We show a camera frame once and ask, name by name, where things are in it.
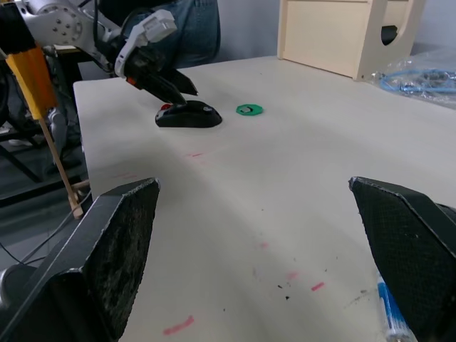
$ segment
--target blue marker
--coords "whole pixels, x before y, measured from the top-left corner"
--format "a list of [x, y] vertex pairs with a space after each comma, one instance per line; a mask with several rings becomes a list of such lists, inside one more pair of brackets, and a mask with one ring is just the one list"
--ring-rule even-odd
[[387, 342], [413, 342], [413, 333], [400, 313], [393, 295], [385, 284], [382, 276], [378, 274], [378, 295], [383, 318], [385, 319], [385, 337]]

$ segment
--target plastic bag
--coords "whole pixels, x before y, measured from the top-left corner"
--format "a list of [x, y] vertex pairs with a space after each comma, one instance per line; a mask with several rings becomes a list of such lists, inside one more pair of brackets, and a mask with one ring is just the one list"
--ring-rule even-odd
[[371, 83], [399, 95], [456, 109], [456, 50], [419, 53], [372, 74]]

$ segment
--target blue cable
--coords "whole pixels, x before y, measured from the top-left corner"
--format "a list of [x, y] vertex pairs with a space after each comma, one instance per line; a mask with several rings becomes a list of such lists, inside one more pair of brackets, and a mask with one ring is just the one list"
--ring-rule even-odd
[[403, 70], [403, 71], [396, 71], [395, 73], [390, 73], [389, 75], [384, 75], [380, 79], [380, 87], [383, 90], [397, 92], [397, 93], [424, 93], [424, 92], [431, 92], [431, 93], [445, 93], [445, 94], [456, 94], [456, 80], [447, 80], [446, 83], [449, 85], [448, 87], [432, 87], [428, 85], [420, 86], [420, 87], [409, 87], [407, 85], [397, 85], [393, 86], [389, 84], [389, 82], [393, 81], [394, 78], [398, 76], [404, 75], [422, 75], [425, 73], [441, 73], [443, 75], [451, 74], [455, 75], [456, 72], [443, 70], [443, 69], [410, 69], [410, 70]]

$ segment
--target jeans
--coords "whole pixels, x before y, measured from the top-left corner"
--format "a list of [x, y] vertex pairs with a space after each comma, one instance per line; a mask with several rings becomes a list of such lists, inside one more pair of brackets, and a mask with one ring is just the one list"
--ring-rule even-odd
[[[217, 0], [176, 0], [154, 8], [174, 16], [177, 30], [157, 43], [151, 43], [165, 57], [164, 68], [189, 68], [211, 63], [220, 49], [220, 20]], [[140, 14], [125, 30], [147, 17]]]

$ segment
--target white table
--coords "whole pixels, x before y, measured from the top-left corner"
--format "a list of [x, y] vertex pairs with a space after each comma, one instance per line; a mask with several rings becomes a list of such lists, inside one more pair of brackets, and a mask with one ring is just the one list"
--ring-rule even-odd
[[[75, 86], [93, 194], [162, 185], [121, 341], [384, 341], [348, 180], [456, 205], [456, 112], [275, 58], [185, 73], [218, 127], [159, 128], [162, 103], [120, 79]], [[241, 116], [243, 103], [265, 112]]]

